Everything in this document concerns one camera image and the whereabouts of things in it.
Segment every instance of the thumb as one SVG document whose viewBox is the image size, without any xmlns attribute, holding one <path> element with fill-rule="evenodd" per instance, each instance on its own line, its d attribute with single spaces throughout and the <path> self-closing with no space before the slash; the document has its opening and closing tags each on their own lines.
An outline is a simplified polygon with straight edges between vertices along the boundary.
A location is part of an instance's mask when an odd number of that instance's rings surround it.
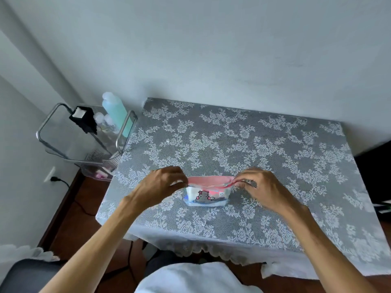
<svg viewBox="0 0 391 293">
<path fill-rule="evenodd" d="M 238 182 L 235 183 L 235 185 L 237 185 L 240 188 L 244 188 L 251 195 L 255 192 L 255 187 L 252 187 L 250 184 L 248 184 L 246 182 L 238 181 Z"/>
<path fill-rule="evenodd" d="M 175 183 L 174 185 L 169 186 L 169 191 L 171 193 L 174 193 L 175 191 L 177 191 L 177 190 L 179 190 L 181 188 L 185 188 L 187 186 L 188 185 L 185 182 L 178 182 L 178 183 Z"/>
</svg>

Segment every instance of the person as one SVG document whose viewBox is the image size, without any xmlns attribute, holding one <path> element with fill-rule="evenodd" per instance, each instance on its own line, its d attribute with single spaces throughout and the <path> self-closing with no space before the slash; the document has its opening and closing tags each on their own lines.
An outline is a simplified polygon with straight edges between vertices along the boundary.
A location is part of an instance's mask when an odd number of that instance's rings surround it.
<svg viewBox="0 0 391 293">
<path fill-rule="evenodd" d="M 257 187 L 243 180 L 255 181 Z M 264 207 L 277 212 L 292 229 L 327 293 L 376 292 L 369 281 L 334 246 L 299 201 L 269 171 L 249 168 L 235 177 Z M 151 171 L 126 197 L 106 223 L 46 284 L 41 293 L 94 292 L 121 239 L 148 207 L 187 186 L 180 167 Z M 244 286 L 222 262 L 163 266 L 138 285 L 136 292 L 261 292 Z"/>
</svg>

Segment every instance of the hand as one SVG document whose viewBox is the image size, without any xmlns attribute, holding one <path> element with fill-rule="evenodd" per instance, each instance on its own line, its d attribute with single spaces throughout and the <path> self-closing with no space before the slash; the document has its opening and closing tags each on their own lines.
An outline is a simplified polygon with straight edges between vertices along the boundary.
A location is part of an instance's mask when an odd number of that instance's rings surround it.
<svg viewBox="0 0 391 293">
<path fill-rule="evenodd" d="M 132 204 L 142 212 L 161 203 L 164 198 L 170 196 L 175 191 L 187 187 L 187 184 L 187 177 L 180 167 L 168 166 L 151 171 L 129 193 L 128 197 L 132 200 Z"/>
<path fill-rule="evenodd" d="M 242 180 L 255 181 L 257 187 L 242 182 Z M 238 181 L 236 185 L 246 189 L 263 206 L 282 216 L 288 210 L 296 210 L 301 207 L 300 202 L 278 181 L 272 172 L 252 167 L 237 174 L 234 181 Z"/>
</svg>

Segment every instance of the transparent zipper pouch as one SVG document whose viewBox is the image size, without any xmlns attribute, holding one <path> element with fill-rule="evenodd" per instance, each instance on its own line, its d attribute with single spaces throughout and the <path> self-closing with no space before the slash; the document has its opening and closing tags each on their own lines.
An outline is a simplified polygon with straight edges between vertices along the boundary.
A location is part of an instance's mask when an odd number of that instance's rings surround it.
<svg viewBox="0 0 391 293">
<path fill-rule="evenodd" d="M 188 177 L 184 201 L 189 206 L 222 207 L 228 202 L 235 177 L 202 176 Z"/>
</svg>

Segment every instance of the power cord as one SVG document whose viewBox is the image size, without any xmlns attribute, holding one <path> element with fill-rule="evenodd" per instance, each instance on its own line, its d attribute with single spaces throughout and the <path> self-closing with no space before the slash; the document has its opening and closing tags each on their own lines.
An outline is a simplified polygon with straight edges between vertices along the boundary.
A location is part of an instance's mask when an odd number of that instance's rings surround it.
<svg viewBox="0 0 391 293">
<path fill-rule="evenodd" d="M 67 182 L 65 182 L 64 180 L 60 179 L 59 177 L 53 176 L 53 177 L 50 178 L 50 181 L 51 182 L 61 181 L 61 182 L 65 183 L 68 186 L 68 189 L 70 188 L 69 184 Z M 88 216 L 95 216 L 94 214 L 90 214 L 90 213 L 86 212 L 84 207 L 78 201 L 74 200 L 74 202 L 82 209 L 83 213 L 85 213 Z M 130 266 L 130 255 L 132 253 L 132 248 L 133 248 L 133 241 L 130 242 L 129 253 L 127 255 L 127 266 L 124 266 L 124 267 L 118 268 L 116 270 L 113 270 L 111 272 L 105 273 L 103 275 L 102 279 L 100 280 L 99 284 L 104 282 L 104 281 L 107 281 L 107 280 L 113 278 L 114 276 L 118 275 L 119 273 L 129 269 L 130 275 L 132 276 L 132 279 L 133 279 L 134 283 L 138 286 L 138 282 L 136 281 L 136 278 L 134 277 L 134 273 L 133 273 L 132 267 Z"/>
<path fill-rule="evenodd" d="M 52 182 L 57 182 L 57 181 L 63 182 L 63 183 L 65 183 L 68 186 L 68 189 L 70 188 L 69 184 L 67 182 L 65 182 L 63 179 L 60 179 L 59 177 L 53 176 L 53 177 L 50 178 L 50 181 L 52 181 Z M 96 216 L 96 214 L 91 214 L 91 213 L 87 212 L 86 209 L 77 200 L 74 200 L 74 202 L 81 208 L 81 211 L 83 213 L 85 213 L 86 215 L 93 216 L 93 217 Z"/>
</svg>

